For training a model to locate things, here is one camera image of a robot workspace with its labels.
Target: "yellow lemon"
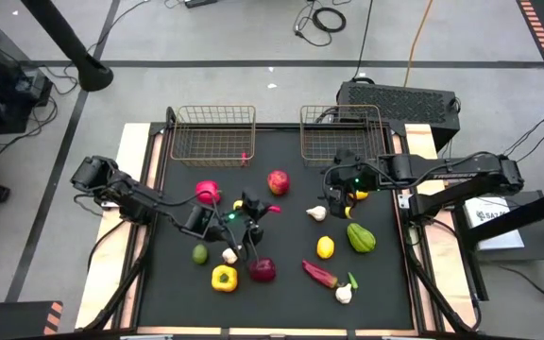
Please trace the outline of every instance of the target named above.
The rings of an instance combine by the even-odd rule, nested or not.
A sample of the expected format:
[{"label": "yellow lemon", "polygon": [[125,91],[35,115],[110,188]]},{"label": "yellow lemon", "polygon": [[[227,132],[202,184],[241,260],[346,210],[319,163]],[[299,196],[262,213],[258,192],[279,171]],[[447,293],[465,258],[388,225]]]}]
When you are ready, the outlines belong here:
[{"label": "yellow lemon", "polygon": [[332,241],[331,237],[322,236],[318,240],[318,245],[316,246],[316,253],[321,259],[329,259],[334,251],[335,242]]}]

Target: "red apple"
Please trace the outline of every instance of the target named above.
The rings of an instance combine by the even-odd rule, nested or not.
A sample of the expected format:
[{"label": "red apple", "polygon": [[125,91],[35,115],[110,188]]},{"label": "red apple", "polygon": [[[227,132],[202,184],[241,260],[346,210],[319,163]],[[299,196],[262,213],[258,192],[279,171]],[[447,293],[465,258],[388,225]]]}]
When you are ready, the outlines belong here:
[{"label": "red apple", "polygon": [[274,195],[284,195],[289,191],[289,175],[281,170],[275,170],[268,175],[268,187]]},{"label": "red apple", "polygon": [[203,180],[196,184],[195,195],[198,195],[196,198],[203,204],[213,204],[219,203],[219,200],[222,199],[220,190],[217,189],[217,183],[213,180]]}]

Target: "black pole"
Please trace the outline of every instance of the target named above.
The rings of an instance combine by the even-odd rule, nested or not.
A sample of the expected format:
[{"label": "black pole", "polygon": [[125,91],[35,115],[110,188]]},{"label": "black pole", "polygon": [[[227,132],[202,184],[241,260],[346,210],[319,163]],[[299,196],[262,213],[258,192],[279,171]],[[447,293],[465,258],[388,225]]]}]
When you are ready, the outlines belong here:
[{"label": "black pole", "polygon": [[542,219],[544,219],[544,196],[468,230],[465,242],[470,247],[475,247],[480,241],[525,227]]},{"label": "black pole", "polygon": [[73,28],[51,0],[22,0],[22,2],[66,57],[73,62],[79,73],[81,89],[92,92],[111,85],[113,79],[111,69],[90,56]]}]

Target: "red pepper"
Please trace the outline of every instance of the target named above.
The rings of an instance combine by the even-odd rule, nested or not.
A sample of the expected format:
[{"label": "red pepper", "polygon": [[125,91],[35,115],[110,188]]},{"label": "red pepper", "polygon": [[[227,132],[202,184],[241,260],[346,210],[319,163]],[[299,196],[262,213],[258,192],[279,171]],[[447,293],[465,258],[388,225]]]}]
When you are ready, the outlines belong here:
[{"label": "red pepper", "polygon": [[328,271],[305,260],[301,260],[301,266],[303,267],[303,270],[306,271],[306,273],[310,274],[312,279],[324,284],[331,289],[337,287],[337,283],[339,282],[339,280],[336,276],[329,273]]}]

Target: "garlic bulb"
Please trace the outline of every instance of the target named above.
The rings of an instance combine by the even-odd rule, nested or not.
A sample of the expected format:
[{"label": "garlic bulb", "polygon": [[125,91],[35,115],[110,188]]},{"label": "garlic bulb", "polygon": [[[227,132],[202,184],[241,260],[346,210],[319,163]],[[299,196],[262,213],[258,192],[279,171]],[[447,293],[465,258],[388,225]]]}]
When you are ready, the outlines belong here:
[{"label": "garlic bulb", "polygon": [[313,207],[306,211],[313,219],[320,222],[327,217],[327,209],[323,206]]},{"label": "garlic bulb", "polygon": [[343,304],[348,304],[351,301],[351,284],[348,283],[343,287],[337,288],[335,298]]},{"label": "garlic bulb", "polygon": [[224,259],[224,262],[227,264],[234,264],[238,260],[238,256],[234,253],[234,250],[232,248],[227,248],[222,253],[222,258]]}]

